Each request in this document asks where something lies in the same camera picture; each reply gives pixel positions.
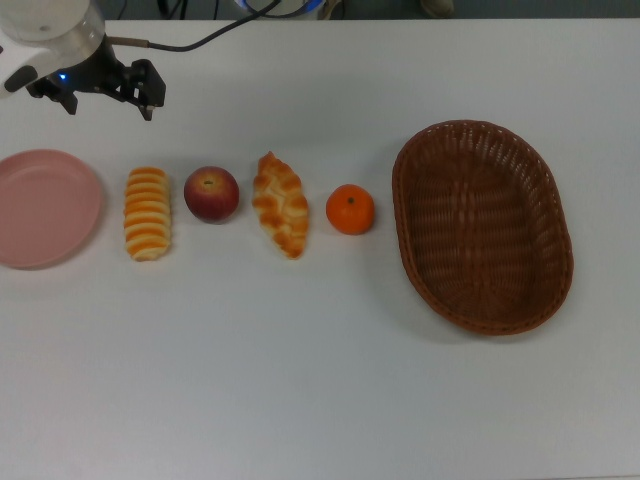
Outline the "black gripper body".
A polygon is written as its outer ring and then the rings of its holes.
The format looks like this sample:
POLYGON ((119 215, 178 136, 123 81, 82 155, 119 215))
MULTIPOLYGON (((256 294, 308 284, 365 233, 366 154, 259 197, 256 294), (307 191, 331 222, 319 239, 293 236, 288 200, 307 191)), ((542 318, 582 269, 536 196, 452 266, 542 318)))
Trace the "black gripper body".
POLYGON ((115 56, 110 39, 104 37, 87 59, 71 67, 61 68, 47 78, 74 93, 103 93, 121 100, 118 90, 123 67, 115 56))

